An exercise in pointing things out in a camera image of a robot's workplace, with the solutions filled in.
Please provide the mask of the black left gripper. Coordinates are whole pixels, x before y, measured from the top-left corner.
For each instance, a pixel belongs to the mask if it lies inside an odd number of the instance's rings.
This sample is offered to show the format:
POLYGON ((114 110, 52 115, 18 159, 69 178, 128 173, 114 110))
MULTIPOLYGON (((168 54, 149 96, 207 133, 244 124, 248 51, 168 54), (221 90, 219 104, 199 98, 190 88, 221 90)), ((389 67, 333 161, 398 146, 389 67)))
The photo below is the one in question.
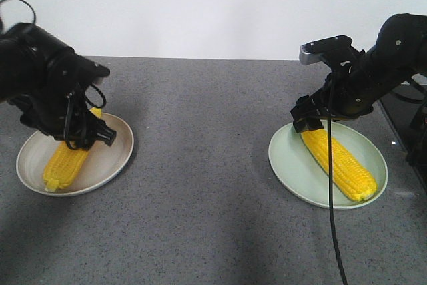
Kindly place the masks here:
POLYGON ((58 141, 75 139, 78 147, 91 147, 96 141, 112 146, 117 132, 89 111, 95 104, 85 94, 88 87, 94 88, 103 108, 106 98, 96 84, 109 74, 108 68, 80 55, 63 56, 47 66, 45 81, 38 88, 8 103, 22 111, 23 125, 58 141))

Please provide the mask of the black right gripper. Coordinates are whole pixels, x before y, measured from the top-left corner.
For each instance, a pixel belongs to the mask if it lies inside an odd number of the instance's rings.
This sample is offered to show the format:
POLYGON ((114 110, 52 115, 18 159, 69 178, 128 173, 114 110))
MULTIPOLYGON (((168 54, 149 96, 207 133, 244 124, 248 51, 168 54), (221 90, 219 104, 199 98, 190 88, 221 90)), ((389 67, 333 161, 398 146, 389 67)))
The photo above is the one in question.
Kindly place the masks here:
POLYGON ((323 129, 329 113, 336 119, 354 119, 373 112, 374 101, 367 81, 349 77, 340 81, 327 78, 312 95, 301 96, 291 109, 296 133, 323 129))

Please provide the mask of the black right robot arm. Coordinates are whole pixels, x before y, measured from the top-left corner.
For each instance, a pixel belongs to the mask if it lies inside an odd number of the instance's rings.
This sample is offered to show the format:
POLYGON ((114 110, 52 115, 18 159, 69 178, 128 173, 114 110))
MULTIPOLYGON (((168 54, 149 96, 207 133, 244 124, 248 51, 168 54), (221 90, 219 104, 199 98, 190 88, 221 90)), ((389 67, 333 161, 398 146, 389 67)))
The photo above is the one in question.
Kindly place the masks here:
POLYGON ((391 16, 368 51, 356 50, 350 37, 338 35, 303 44, 299 59, 303 65, 322 62, 330 73, 319 90, 301 96, 291 110, 296 132, 321 129, 323 119, 359 118, 398 85, 426 73, 426 16, 391 16))

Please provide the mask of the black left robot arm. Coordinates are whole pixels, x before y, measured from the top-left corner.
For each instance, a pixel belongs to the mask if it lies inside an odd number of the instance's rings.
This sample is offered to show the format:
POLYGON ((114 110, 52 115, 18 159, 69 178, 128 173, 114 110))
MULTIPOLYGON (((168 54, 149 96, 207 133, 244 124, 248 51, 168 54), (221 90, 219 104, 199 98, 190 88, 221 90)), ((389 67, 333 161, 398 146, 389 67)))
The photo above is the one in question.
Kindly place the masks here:
POLYGON ((23 125, 71 149, 114 142, 116 132, 89 111, 85 94, 109 74, 30 23, 18 23, 1 36, 1 101, 21 110, 23 125))

